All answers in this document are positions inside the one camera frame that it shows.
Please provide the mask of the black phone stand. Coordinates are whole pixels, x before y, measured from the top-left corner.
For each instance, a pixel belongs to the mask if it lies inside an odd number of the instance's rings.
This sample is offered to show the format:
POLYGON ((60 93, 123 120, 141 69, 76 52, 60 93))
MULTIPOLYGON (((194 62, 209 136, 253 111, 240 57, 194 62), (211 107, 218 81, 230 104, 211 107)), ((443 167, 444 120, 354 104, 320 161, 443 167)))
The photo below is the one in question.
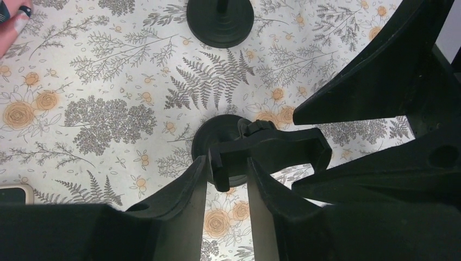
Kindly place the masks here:
POLYGON ((332 149, 318 128, 286 132, 272 121, 254 122, 224 114, 208 119, 194 135, 191 156, 205 156, 207 180, 219 192, 227 192, 247 181, 247 159, 273 174, 287 167, 310 164, 325 170, 332 149))
POLYGON ((186 21, 200 42, 214 48, 231 48, 249 36, 254 10, 249 0, 190 0, 186 21))

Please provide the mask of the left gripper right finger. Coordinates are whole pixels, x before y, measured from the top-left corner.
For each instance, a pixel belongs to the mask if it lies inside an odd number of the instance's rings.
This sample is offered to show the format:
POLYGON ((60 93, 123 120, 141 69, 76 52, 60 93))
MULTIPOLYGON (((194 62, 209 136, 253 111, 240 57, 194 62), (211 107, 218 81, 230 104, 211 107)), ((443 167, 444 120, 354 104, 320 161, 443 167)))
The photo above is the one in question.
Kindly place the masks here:
POLYGON ((460 211, 436 203, 317 206, 247 161, 255 260, 460 260, 460 211))

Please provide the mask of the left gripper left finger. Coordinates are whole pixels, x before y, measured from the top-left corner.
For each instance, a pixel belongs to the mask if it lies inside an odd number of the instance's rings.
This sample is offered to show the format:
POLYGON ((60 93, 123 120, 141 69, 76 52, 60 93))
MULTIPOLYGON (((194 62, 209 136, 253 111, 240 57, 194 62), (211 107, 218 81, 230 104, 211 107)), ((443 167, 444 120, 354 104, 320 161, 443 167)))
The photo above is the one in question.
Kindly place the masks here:
POLYGON ((122 212, 107 204, 1 206, 1 260, 199 260, 206 159, 122 212))

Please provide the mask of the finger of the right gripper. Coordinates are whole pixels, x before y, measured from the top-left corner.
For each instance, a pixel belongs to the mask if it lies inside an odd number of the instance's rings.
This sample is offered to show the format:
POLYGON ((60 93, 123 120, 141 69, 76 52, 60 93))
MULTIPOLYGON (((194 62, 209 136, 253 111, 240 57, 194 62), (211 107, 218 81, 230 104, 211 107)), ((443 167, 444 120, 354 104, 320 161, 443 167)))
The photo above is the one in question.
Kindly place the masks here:
POLYGON ((294 182, 298 195, 322 202, 460 205, 460 123, 403 145, 316 172, 294 182))
POLYGON ((373 40, 299 105, 296 125, 361 121, 408 112, 452 1, 403 1, 373 40))

